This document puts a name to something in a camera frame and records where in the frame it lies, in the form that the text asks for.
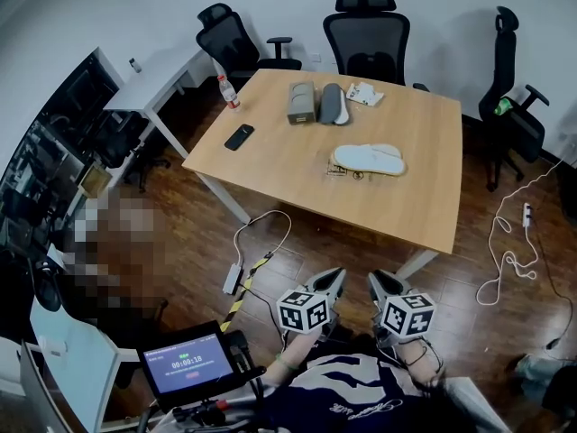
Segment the black swivel chair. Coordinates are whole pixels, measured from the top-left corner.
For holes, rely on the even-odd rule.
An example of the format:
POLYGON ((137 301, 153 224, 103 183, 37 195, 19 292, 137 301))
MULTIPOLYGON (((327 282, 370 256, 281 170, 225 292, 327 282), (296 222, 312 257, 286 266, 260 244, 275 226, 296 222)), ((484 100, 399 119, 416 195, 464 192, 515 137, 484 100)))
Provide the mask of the black swivel chair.
POLYGON ((150 172, 169 169, 164 157, 166 137, 145 117, 136 112, 113 112, 94 139, 94 152, 118 183, 146 190, 150 172))

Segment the open wooden box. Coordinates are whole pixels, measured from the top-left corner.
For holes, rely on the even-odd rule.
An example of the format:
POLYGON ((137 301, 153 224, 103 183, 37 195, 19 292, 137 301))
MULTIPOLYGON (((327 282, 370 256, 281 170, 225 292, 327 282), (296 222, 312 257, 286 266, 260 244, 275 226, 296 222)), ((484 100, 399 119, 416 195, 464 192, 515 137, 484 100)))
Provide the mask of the open wooden box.
POLYGON ((92 164, 78 184, 78 188, 86 198, 98 198, 111 178, 112 175, 106 169, 92 164))

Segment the grey cardboard box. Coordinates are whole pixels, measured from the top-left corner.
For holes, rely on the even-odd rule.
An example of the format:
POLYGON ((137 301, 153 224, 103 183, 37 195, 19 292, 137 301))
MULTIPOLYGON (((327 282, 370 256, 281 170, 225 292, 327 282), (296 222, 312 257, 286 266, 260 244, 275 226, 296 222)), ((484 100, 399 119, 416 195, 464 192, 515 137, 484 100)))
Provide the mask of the grey cardboard box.
POLYGON ((315 122, 315 86, 312 81, 295 82, 289 86, 287 119, 290 124, 315 122))

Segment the black mesh office chair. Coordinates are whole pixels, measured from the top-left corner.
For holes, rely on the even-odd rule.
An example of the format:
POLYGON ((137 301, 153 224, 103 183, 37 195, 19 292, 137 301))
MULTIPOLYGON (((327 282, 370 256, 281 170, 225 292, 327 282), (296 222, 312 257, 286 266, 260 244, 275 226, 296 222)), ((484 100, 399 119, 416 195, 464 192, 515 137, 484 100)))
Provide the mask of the black mesh office chair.
POLYGON ((493 80, 479 103, 479 115, 485 138, 486 188, 493 192, 499 185, 501 165, 506 163, 521 181, 524 173, 509 155, 516 152, 528 163, 536 161, 545 141, 545 127, 528 108, 537 100, 549 106, 549 100, 533 86, 527 84, 528 97, 519 104, 508 96, 515 86, 517 36, 519 20, 506 6, 497 8, 495 18, 496 39, 494 48, 493 80), (493 113, 499 100, 508 97, 513 108, 498 116, 493 113))
POLYGON ((395 0, 336 0, 323 21, 341 75, 404 86, 410 21, 395 0))
POLYGON ((266 43, 275 50, 273 58, 261 55, 246 31, 240 15, 224 3, 208 6, 197 15, 203 29, 197 34, 198 46, 228 78, 248 79, 259 69, 301 70, 302 61, 285 57, 283 46, 291 37, 272 37, 266 43))

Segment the person's right forearm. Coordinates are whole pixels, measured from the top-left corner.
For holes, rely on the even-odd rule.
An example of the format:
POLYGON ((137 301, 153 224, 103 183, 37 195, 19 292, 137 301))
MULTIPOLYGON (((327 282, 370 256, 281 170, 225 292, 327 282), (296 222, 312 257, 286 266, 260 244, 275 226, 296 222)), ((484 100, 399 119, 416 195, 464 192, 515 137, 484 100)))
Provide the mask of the person's right forearm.
POLYGON ((444 374, 441 358, 423 337, 401 341, 395 345, 395 351, 414 382, 425 387, 441 382, 444 374))

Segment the white slipper with beige sole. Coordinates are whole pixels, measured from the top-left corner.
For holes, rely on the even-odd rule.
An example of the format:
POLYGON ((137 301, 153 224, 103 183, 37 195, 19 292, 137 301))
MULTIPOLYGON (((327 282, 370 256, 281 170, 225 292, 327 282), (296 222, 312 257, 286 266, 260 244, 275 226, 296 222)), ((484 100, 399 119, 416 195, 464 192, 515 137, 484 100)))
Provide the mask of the white slipper with beige sole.
POLYGON ((370 144, 342 145, 334 149, 331 160, 349 170, 400 176, 407 165, 403 158, 374 151, 370 144))
POLYGON ((377 152, 384 152, 386 154, 395 156, 397 158, 402 158, 402 154, 400 152, 400 150, 390 144, 386 144, 386 143, 375 143, 375 144, 371 144, 370 147, 377 152))

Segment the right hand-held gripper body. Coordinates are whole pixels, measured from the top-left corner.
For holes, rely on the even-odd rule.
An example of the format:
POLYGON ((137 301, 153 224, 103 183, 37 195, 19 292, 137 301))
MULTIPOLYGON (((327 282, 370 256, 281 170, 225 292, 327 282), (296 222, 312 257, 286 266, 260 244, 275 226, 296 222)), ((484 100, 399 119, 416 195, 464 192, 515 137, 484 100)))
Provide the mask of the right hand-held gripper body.
POLYGON ((379 347, 424 336, 431 328, 436 304, 426 293, 388 296, 376 302, 373 332, 379 347))

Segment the dark glass partition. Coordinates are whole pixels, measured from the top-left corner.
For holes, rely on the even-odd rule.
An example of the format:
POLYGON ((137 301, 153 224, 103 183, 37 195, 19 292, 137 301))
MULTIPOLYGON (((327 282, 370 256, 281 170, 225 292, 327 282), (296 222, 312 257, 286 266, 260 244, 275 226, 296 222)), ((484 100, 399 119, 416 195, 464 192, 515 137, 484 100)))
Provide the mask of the dark glass partition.
POLYGON ((94 50, 36 115, 0 176, 0 249, 34 256, 48 248, 95 160, 117 90, 94 50))

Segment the clear water bottle red label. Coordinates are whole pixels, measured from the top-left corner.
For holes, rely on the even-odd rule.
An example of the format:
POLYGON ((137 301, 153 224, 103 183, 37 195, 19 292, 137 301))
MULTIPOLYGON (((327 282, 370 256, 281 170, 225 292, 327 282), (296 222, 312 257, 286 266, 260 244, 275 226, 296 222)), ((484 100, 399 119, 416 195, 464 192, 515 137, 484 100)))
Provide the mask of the clear water bottle red label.
POLYGON ((236 93, 236 90, 234 89, 234 86, 228 80, 226 75, 219 75, 217 77, 217 80, 218 80, 219 90, 220 90, 221 95, 222 95, 225 103, 227 104, 227 106, 231 110, 239 109, 241 106, 240 100, 237 96, 237 93, 236 93))

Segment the person's left forearm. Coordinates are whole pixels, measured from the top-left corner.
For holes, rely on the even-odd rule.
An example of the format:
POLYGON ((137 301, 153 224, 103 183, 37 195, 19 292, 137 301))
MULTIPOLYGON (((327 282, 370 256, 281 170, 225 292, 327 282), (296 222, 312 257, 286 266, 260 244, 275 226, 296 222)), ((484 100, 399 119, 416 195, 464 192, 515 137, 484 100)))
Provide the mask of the person's left forearm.
MULTIPOLYGON (((309 334, 297 334, 288 347, 281 353, 286 359, 294 361, 299 366, 306 360, 308 353, 321 335, 321 330, 309 334)), ((295 372, 287 370, 274 360, 267 368, 262 380, 268 385, 281 385, 292 377, 295 372)))

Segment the white printed packet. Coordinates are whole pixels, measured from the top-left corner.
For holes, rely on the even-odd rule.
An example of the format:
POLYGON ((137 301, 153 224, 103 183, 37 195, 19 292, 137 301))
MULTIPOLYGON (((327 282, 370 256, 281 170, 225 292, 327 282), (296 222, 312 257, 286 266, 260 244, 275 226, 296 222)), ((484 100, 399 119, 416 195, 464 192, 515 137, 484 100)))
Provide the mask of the white printed packet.
POLYGON ((377 92, 373 85, 360 82, 358 84, 352 83, 345 97, 350 101, 365 106, 376 106, 384 98, 384 94, 377 92))

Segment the clear plastic wrapper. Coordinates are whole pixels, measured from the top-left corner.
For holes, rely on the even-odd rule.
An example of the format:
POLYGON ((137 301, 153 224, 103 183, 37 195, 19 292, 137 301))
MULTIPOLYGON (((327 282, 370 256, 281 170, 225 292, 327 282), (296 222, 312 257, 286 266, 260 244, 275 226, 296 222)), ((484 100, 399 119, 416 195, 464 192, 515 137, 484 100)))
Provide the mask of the clear plastic wrapper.
POLYGON ((339 165, 336 165, 331 159, 326 165, 326 175, 331 178, 341 178, 354 181, 372 182, 374 174, 363 171, 349 170, 339 165))

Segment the white power adapter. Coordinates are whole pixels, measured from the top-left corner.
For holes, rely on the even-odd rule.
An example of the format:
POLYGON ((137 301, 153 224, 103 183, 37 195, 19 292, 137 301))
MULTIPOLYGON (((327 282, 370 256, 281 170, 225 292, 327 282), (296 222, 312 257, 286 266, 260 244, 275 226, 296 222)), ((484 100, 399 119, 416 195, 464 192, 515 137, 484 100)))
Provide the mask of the white power adapter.
POLYGON ((224 281, 223 292, 227 295, 234 295, 242 276, 243 267, 238 263, 232 264, 224 281))

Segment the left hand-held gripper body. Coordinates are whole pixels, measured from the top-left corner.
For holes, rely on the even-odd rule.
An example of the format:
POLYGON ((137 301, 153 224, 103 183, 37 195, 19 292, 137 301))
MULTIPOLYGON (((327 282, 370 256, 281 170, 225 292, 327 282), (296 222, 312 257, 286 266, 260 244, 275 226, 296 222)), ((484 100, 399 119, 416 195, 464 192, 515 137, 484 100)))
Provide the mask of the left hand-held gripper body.
POLYGON ((329 308, 328 292, 287 290, 276 302, 279 327, 284 331, 309 334, 317 329, 329 337, 337 325, 337 313, 329 308))

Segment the navy and grey printed shirt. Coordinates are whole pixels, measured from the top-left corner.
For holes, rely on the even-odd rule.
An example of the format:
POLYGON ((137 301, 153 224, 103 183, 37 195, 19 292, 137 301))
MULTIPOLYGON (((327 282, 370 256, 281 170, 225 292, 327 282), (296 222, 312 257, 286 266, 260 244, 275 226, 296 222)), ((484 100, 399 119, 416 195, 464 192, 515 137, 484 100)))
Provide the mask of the navy and grey printed shirt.
POLYGON ((318 338, 292 377, 266 385, 260 417, 275 433, 510 433, 470 379, 425 387, 368 335, 318 338))

